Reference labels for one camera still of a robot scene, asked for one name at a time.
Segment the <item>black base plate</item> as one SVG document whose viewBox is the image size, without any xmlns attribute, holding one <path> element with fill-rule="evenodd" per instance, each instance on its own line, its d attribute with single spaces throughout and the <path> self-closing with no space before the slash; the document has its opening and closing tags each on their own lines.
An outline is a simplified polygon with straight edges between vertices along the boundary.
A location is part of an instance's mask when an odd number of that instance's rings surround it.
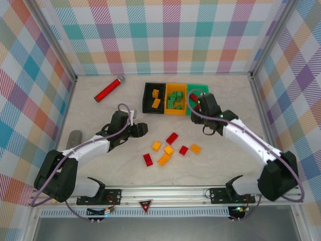
<svg viewBox="0 0 321 241">
<path fill-rule="evenodd" d="M 121 201 L 121 189 L 101 189 L 93 197 L 80 196 L 77 205 L 119 205 Z"/>
<path fill-rule="evenodd" d="M 210 188 L 210 200 L 212 204 L 252 204 L 255 197 L 251 195 L 238 195 L 228 188 Z"/>
</svg>

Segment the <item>aluminium side rail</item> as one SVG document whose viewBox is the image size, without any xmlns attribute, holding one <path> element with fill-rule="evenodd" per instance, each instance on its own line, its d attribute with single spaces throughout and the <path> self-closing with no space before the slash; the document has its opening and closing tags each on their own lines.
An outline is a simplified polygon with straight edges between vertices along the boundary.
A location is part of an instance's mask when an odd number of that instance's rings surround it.
<svg viewBox="0 0 321 241">
<path fill-rule="evenodd" d="M 63 84 L 63 82 L 58 85 L 53 106 L 58 110 L 59 114 L 54 116 L 56 119 L 53 132 L 54 138 L 51 140 L 47 152 L 57 149 L 62 142 L 61 139 L 65 128 L 65 123 L 79 77 L 80 75 L 75 75 L 75 78 L 68 79 L 69 82 L 67 87 Z"/>
<path fill-rule="evenodd" d="M 261 121 L 262 129 L 264 132 L 264 139 L 266 145 L 269 145 L 271 148 L 274 147 L 274 139 L 272 136 L 271 127 L 269 124 L 268 116 L 265 112 L 263 101 L 260 97 L 258 86 L 255 82 L 255 79 L 252 75 L 248 75 L 250 88 L 253 94 L 253 98 L 258 110 L 259 118 Z M 259 181 L 259 184 L 266 184 L 268 187 L 277 187 L 281 184 L 281 177 L 282 177 L 282 169 L 285 168 L 284 165 L 276 158 L 276 156 L 269 152 L 270 155 L 268 156 L 269 161 L 268 165 L 263 168 L 262 173 L 262 180 Z"/>
</svg>

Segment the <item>red glitter tube silver cap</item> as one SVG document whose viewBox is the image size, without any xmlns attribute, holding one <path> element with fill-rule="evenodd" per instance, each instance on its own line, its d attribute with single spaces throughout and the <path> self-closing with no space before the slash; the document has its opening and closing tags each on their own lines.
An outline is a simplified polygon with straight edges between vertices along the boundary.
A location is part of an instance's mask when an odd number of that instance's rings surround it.
<svg viewBox="0 0 321 241">
<path fill-rule="evenodd" d="M 112 83 L 110 83 L 107 87 L 105 87 L 101 92 L 99 92 L 95 97 L 94 100 L 96 102 L 100 102 L 103 100 L 107 95 L 109 95 L 113 90 L 115 90 L 120 84 L 125 82 L 124 76 L 118 76 Z"/>
</svg>

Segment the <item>red triangle warning sign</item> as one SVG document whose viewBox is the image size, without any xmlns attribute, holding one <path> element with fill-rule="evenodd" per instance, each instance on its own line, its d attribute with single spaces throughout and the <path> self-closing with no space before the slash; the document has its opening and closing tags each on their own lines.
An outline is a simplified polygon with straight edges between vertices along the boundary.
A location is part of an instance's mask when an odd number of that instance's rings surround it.
<svg viewBox="0 0 321 241">
<path fill-rule="evenodd" d="M 139 204 L 145 213 L 148 213 L 149 208 L 152 204 L 152 201 L 153 201 L 152 199 L 139 201 Z"/>
</svg>

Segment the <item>grey oblong object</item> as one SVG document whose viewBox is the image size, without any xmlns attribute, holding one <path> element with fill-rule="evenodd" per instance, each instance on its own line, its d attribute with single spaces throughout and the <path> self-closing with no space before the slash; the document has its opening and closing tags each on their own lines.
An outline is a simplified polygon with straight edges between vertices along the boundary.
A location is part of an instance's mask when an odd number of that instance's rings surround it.
<svg viewBox="0 0 321 241">
<path fill-rule="evenodd" d="M 82 143 L 82 132 L 80 130 L 73 130 L 68 137 L 66 149 L 74 148 Z"/>
</svg>

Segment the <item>aluminium rail with arm bases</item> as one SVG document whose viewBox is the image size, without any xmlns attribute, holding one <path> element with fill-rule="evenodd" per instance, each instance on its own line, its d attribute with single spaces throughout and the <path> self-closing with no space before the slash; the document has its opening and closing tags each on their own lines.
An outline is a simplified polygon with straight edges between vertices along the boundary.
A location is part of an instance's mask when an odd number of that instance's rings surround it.
<svg viewBox="0 0 321 241">
<path fill-rule="evenodd" d="M 246 206 L 247 204 L 212 204 L 210 188 L 225 188 L 225 186 L 106 186 L 105 189 L 121 189 L 121 201 L 118 207 L 140 207 L 139 201 L 152 199 L 151 207 L 194 207 L 194 206 Z M 274 202 L 269 201 L 262 194 L 247 194 L 255 197 L 256 202 L 249 204 L 261 205 L 291 205 L 282 197 Z M 80 196 L 67 199 L 73 208 L 103 207 L 105 205 L 77 205 Z"/>
</svg>

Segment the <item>black plastic bin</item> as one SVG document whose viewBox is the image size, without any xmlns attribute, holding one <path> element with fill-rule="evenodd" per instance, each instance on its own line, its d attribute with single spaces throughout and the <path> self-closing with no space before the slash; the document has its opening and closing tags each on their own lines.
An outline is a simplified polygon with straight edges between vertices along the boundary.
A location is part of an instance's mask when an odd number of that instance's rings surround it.
<svg viewBox="0 0 321 241">
<path fill-rule="evenodd" d="M 152 96 L 152 92 L 154 89 L 159 91 L 158 99 L 160 99 L 160 103 L 158 105 L 158 108 L 152 108 L 152 104 L 154 103 L 154 97 Z M 143 99 L 142 99 L 142 112 L 164 114 L 165 92 L 166 92 L 165 83 L 146 82 L 144 86 L 144 93 L 143 93 Z"/>
</svg>

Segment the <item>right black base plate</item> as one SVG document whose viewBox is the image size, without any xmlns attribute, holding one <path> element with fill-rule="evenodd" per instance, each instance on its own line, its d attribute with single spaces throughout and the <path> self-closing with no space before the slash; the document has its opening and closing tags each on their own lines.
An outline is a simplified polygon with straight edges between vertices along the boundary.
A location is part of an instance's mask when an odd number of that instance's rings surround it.
<svg viewBox="0 0 321 241">
<path fill-rule="evenodd" d="M 210 188 L 210 200 L 212 204 L 252 204 L 255 197 L 251 195 L 238 195 L 228 188 Z"/>
</svg>

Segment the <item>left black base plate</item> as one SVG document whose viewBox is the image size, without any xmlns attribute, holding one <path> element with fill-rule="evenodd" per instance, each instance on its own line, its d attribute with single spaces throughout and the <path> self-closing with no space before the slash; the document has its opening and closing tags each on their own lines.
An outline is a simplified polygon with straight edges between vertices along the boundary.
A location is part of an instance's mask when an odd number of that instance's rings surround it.
<svg viewBox="0 0 321 241">
<path fill-rule="evenodd" d="M 121 189 L 101 189 L 93 197 L 80 196 L 77 205 L 119 205 L 121 201 Z"/>
</svg>

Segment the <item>green plastic bin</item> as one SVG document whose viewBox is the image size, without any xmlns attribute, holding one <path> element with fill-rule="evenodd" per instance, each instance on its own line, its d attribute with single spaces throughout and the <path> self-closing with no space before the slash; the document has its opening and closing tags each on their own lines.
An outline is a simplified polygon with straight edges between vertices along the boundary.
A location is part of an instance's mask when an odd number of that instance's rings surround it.
<svg viewBox="0 0 321 241">
<path fill-rule="evenodd" d="M 199 91 L 193 91 L 192 94 L 197 95 L 198 97 L 202 95 L 202 93 L 208 93 L 209 88 L 208 85 L 202 85 L 202 84 L 187 84 L 187 93 L 189 93 L 193 89 L 199 89 Z M 189 98 L 189 104 L 193 108 L 198 104 L 198 102 L 194 102 Z"/>
</svg>

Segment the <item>aluminium frame post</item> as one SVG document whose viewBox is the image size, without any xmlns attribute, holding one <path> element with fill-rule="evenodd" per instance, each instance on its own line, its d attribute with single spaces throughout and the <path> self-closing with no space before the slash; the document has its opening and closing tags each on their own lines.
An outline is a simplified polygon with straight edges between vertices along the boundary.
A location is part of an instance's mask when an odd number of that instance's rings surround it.
<svg viewBox="0 0 321 241">
<path fill-rule="evenodd" d="M 37 23 L 39 24 L 41 30 L 43 31 L 45 37 L 47 38 L 49 44 L 52 46 L 54 52 L 56 53 L 58 59 L 61 61 L 62 66 L 65 68 L 69 77 L 73 80 L 73 82 L 77 82 L 77 74 L 73 70 L 65 52 L 60 46 L 54 32 L 52 31 L 51 26 L 43 15 L 41 8 L 38 6 L 36 0 L 25 0 L 26 5 L 32 12 L 35 17 Z"/>
<path fill-rule="evenodd" d="M 254 63 L 252 64 L 253 67 L 250 68 L 249 74 L 252 79 L 256 77 L 256 75 L 259 73 L 260 69 L 263 67 L 265 61 L 268 58 L 268 55 L 270 54 L 273 46 L 279 39 L 282 31 L 284 30 L 287 22 L 289 21 L 289 18 L 291 17 L 293 11 L 297 7 L 300 0 L 288 0 L 284 4 L 283 10 L 279 14 L 279 18 L 273 25 L 273 28 L 268 30 L 270 35 L 268 36 L 264 47 L 262 48 L 260 54 L 258 55 L 257 59 L 254 60 Z"/>
</svg>

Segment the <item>yellow plastic bin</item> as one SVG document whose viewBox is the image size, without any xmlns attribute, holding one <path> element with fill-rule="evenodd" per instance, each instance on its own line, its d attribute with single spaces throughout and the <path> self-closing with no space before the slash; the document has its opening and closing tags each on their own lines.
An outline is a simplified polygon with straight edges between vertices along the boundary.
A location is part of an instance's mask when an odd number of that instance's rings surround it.
<svg viewBox="0 0 321 241">
<path fill-rule="evenodd" d="M 173 109 L 167 109 L 167 100 L 168 95 L 172 94 L 177 91 L 182 91 L 184 93 L 184 102 L 181 104 L 174 103 Z M 181 105 L 183 107 L 182 110 L 177 110 L 175 107 L 177 105 Z M 186 115 L 187 112 L 187 84 L 179 84 L 179 83 L 167 83 L 166 84 L 166 91 L 165 91 L 165 107 L 164 113 L 165 114 L 174 114 L 174 115 Z"/>
</svg>

